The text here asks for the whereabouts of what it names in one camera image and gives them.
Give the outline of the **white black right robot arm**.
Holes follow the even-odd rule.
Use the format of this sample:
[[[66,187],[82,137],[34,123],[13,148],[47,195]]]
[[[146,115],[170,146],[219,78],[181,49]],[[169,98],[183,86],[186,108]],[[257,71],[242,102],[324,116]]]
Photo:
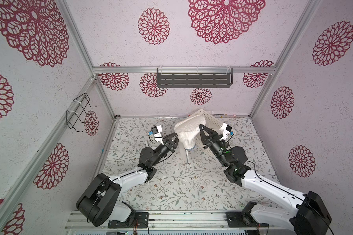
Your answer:
[[[245,164],[248,158],[242,147],[227,149],[222,135],[203,124],[199,129],[204,148],[210,149],[225,167],[224,174],[231,183],[259,193],[279,205],[279,208],[271,208],[250,202],[244,209],[247,213],[245,219],[275,225],[297,235],[325,235],[332,230],[331,216],[320,195],[312,191],[295,191],[261,176],[255,167]]]

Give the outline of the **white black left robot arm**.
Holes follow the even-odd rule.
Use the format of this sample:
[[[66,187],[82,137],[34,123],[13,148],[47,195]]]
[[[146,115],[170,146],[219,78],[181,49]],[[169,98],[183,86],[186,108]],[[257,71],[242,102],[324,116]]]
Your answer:
[[[167,156],[175,153],[179,139],[176,133],[161,137],[163,143],[155,149],[146,147],[141,150],[139,164],[117,176],[98,174],[76,203],[76,208],[88,223],[99,227],[106,221],[131,226],[135,221],[136,210],[126,202],[118,202],[121,193],[149,182],[157,172],[155,166]]]

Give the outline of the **white mesh bag blue trim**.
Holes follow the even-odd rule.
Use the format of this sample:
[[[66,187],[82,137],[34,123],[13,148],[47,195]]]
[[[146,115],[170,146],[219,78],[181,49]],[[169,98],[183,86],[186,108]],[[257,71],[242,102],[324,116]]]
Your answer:
[[[188,151],[196,146],[196,136],[200,133],[199,125],[206,124],[206,119],[202,115],[190,116],[189,118],[177,123],[174,132],[179,140],[178,147],[180,157],[186,164],[189,162]]]

